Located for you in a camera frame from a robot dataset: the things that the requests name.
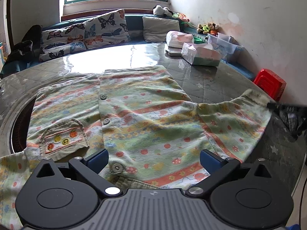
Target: shirt sleeve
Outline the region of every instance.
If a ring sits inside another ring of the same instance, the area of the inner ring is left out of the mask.
[[[0,158],[0,224],[8,229],[21,229],[15,200],[30,177],[24,151]]]
[[[266,108],[269,101],[265,94],[247,90],[231,101],[199,103],[199,119],[215,153],[245,161],[271,118]]]

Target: butterfly print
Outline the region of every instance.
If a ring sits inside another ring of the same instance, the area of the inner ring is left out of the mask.
[[[59,51],[59,53],[56,53],[56,54],[54,54],[54,53],[49,53],[50,59],[56,59],[56,58],[62,57],[62,56],[64,56],[64,55],[65,55],[64,49],[61,49],[61,50]]]
[[[85,45],[83,44],[83,42],[72,42],[70,44],[70,53],[73,53],[75,51],[76,47],[85,48]]]
[[[96,24],[93,24],[91,27],[90,27],[90,30],[89,31],[85,31],[85,35],[84,35],[84,38],[89,38],[89,37],[94,37],[96,36]]]
[[[125,32],[128,32],[128,28],[126,24],[121,23],[120,26],[125,30]]]
[[[101,22],[101,29],[105,28],[107,24],[109,25],[109,23],[112,26],[116,25],[115,21],[114,21],[114,13],[109,16],[108,20],[106,20],[104,18],[98,18],[98,20]]]
[[[83,41],[83,35],[78,35],[77,37],[75,38],[72,38],[72,37],[68,37],[67,38],[67,42],[68,43],[71,43],[73,41]]]
[[[122,31],[122,28],[118,28],[111,33],[103,33],[101,36],[107,36],[107,37],[117,36],[117,35],[120,35],[121,31]]]
[[[47,40],[52,39],[52,38],[58,38],[58,37],[63,37],[63,36],[61,36],[61,31],[60,30],[51,31],[51,32],[49,32]]]
[[[77,23],[77,24],[73,24],[73,25],[69,26],[69,27],[67,28],[65,34],[68,34],[68,33],[71,32],[74,28],[85,29],[83,23]]]
[[[54,47],[60,47],[60,46],[64,46],[66,45],[65,43],[54,43],[54,44],[49,44],[47,46],[44,47],[45,50],[54,48]]]
[[[97,36],[94,39],[90,39],[90,40],[86,40],[85,43],[88,45],[93,45],[94,43],[97,42],[103,42],[103,39],[101,38],[101,36]]]
[[[122,18],[122,19],[125,18],[125,11],[123,9],[119,10],[118,13],[120,14],[120,18]]]
[[[109,43],[112,44],[112,45],[121,44],[121,43],[124,43],[124,42],[125,42],[125,40],[122,40],[121,42],[117,42],[117,43],[109,41]]]

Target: butterfly pillow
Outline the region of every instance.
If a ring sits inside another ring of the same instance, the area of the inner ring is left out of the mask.
[[[51,45],[52,44],[40,48],[39,62],[56,59],[68,54],[86,50],[84,43],[81,41],[74,41],[69,44],[54,43],[54,47],[51,47]]]
[[[69,27],[51,29],[42,32],[41,47],[57,43],[71,43],[84,40],[85,27],[83,23],[73,24]]]
[[[130,41],[123,9],[89,19],[84,24],[84,42],[88,49]]]

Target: table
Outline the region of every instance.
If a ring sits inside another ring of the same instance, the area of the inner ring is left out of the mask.
[[[222,62],[218,67],[192,66],[181,57],[166,55],[164,46],[126,45],[82,52],[47,61],[1,80],[0,156],[11,153],[10,133],[16,115],[25,103],[35,98],[39,88],[89,73],[163,65],[196,103],[228,101],[240,96],[248,88],[264,93],[249,79]],[[305,153],[305,143],[290,143],[282,121],[273,114],[263,137],[246,162],[265,158],[292,192],[305,163]]]

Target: windowsill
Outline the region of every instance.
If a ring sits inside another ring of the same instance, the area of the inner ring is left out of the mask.
[[[156,5],[169,7],[171,3],[156,0],[89,0],[64,5],[63,15],[112,8],[153,9]]]

